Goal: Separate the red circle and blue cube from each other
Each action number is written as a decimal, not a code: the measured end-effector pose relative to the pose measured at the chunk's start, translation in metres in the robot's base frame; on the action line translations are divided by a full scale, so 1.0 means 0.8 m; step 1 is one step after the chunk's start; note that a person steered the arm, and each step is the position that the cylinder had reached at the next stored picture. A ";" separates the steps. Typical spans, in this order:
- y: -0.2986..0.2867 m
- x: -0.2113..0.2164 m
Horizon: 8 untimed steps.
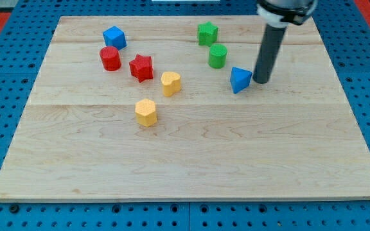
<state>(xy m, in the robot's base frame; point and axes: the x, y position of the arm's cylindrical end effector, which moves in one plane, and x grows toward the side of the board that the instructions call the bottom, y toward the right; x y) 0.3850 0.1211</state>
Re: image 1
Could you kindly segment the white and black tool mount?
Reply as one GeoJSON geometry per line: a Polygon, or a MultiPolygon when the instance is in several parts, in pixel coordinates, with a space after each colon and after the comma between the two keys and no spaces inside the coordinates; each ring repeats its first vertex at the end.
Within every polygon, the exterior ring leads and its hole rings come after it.
{"type": "Polygon", "coordinates": [[[257,0],[257,14],[274,28],[302,25],[315,11],[318,0],[257,0]]]}

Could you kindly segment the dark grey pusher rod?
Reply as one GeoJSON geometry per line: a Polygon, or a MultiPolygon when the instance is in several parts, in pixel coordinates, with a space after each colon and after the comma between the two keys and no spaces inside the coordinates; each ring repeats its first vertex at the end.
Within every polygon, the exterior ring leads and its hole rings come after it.
{"type": "Polygon", "coordinates": [[[256,83],[265,84],[269,82],[285,31],[286,28],[266,25],[252,76],[256,83]]]}

